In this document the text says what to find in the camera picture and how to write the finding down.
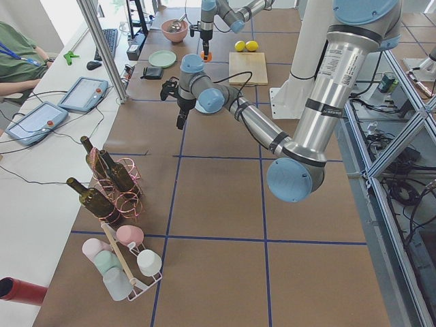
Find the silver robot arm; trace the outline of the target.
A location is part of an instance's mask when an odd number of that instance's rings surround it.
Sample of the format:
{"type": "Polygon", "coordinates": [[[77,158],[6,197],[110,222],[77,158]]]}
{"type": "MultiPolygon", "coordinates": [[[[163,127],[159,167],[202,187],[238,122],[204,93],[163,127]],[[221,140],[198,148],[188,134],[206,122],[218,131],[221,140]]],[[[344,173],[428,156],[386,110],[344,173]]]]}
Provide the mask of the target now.
{"type": "Polygon", "coordinates": [[[296,132],[288,135],[234,87],[213,82],[200,55],[187,54],[176,89],[183,128],[189,111],[227,109],[265,149],[276,156],[267,172],[270,191],[285,202],[299,202],[324,180],[325,149],[363,63],[372,52],[394,48],[399,40],[400,1],[332,1],[332,15],[320,43],[322,58],[296,132]]]}
{"type": "Polygon", "coordinates": [[[271,9],[274,2],[274,0],[257,0],[240,7],[238,10],[234,10],[230,7],[228,1],[203,0],[200,7],[200,20],[196,25],[190,26],[190,36],[193,37],[196,31],[200,33],[203,60],[207,62],[212,58],[209,42],[213,38],[216,16],[224,21],[230,28],[230,31],[239,33],[243,30],[246,22],[250,21],[253,16],[262,10],[271,9]]]}

